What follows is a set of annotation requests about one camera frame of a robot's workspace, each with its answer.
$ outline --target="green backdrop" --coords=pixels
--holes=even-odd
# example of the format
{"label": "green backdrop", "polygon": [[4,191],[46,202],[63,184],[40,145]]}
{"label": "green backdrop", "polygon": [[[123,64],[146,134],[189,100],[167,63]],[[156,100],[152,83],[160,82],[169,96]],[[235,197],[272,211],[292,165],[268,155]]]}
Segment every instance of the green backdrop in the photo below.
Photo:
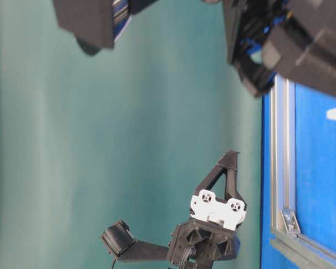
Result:
{"label": "green backdrop", "polygon": [[227,149],[248,215],[238,259],[214,268],[258,268],[260,111],[226,64],[220,5],[161,0],[89,58],[51,1],[0,0],[0,269],[108,268],[99,235],[119,218],[167,244]]}

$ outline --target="blue panel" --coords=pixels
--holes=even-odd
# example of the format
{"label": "blue panel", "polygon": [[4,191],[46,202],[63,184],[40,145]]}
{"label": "blue panel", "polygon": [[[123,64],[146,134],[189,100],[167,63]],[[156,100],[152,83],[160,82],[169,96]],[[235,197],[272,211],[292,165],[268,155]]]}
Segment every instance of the blue panel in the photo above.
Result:
{"label": "blue panel", "polygon": [[269,243],[275,236],[270,233],[270,107],[269,96],[263,103],[263,200],[262,200],[262,269],[298,268]]}
{"label": "blue panel", "polygon": [[296,89],[296,203],[301,230],[336,251],[336,99]]}

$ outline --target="black cable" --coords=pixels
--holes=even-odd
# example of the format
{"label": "black cable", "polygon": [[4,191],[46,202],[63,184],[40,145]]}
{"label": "black cable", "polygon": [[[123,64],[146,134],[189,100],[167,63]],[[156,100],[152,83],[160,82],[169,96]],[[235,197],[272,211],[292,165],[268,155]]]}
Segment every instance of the black cable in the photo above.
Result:
{"label": "black cable", "polygon": [[178,269],[184,269],[184,263],[190,258],[190,256],[194,255],[195,248],[194,246],[188,246],[185,251],[183,252],[183,255],[181,257],[179,267]]}
{"label": "black cable", "polygon": [[111,264],[111,269],[113,269],[113,267],[114,267],[114,264],[116,263],[116,259],[114,259],[113,261],[112,261],[112,264]]}

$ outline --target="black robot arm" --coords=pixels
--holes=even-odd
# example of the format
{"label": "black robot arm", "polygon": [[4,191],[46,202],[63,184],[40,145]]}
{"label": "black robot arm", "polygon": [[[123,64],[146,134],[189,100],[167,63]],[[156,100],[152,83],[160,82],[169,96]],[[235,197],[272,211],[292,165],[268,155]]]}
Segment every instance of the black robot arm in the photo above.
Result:
{"label": "black robot arm", "polygon": [[[237,155],[227,152],[197,186],[190,202],[191,218],[175,228],[169,247],[135,239],[122,220],[107,228],[100,238],[115,261],[167,260],[179,269],[210,269],[214,261],[236,258],[240,241],[235,230],[246,214],[246,204],[236,189]],[[210,191],[223,174],[224,200]]]}
{"label": "black robot arm", "polygon": [[[59,26],[73,33],[88,55],[113,49],[131,15],[155,2],[53,0]],[[336,97],[336,0],[221,2],[227,61],[254,96],[270,91],[279,73]]]}

